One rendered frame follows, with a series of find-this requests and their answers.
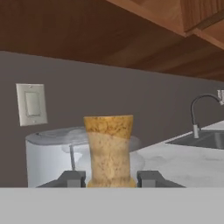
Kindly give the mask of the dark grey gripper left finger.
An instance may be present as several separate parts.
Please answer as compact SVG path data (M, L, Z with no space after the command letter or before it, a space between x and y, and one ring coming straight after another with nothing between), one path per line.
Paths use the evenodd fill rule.
M85 171L64 171L57 179L47 182L41 185L41 187L82 188L86 186L85 179L86 179Z

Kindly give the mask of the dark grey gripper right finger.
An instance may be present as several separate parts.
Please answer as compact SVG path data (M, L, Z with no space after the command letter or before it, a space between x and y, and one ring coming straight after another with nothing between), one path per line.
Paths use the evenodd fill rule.
M137 186L145 187L173 187L179 188L180 184L165 179L159 171L138 171L136 174Z

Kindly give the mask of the tan speckled shaker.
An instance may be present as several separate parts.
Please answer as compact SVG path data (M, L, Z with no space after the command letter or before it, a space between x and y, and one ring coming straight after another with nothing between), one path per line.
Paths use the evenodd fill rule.
M130 176L130 136L133 115L85 116L90 148L88 187L136 187Z

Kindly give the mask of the white mixing bowl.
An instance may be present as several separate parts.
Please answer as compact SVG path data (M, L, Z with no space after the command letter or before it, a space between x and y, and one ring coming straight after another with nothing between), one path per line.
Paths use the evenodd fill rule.
M29 187L57 179L63 171L85 171L92 178L88 134L84 127L36 132L25 138Z

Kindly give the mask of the grey metal sink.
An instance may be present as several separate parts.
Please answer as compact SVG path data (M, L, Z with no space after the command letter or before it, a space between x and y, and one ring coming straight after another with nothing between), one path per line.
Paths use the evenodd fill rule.
M169 144L224 150L224 130L202 130L198 138L188 134L169 141Z

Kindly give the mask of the black curved sink tap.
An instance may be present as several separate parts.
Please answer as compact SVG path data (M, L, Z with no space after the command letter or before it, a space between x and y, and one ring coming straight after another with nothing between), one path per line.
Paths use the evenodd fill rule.
M192 135L195 139L200 137L201 126L208 114L212 111L212 106L224 108L224 102L217 94L203 93L197 95L191 102L190 115L192 122Z

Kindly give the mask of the white wall light switch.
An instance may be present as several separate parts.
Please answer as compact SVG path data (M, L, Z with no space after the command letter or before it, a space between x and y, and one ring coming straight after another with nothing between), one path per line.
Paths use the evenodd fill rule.
M47 123L45 86L16 84L19 124L32 126Z

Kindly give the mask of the brown wooden wall cabinet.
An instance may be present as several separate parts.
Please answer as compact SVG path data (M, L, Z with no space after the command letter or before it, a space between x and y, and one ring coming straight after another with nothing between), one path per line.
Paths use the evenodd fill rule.
M224 81L224 50L106 0L0 0L0 51Z

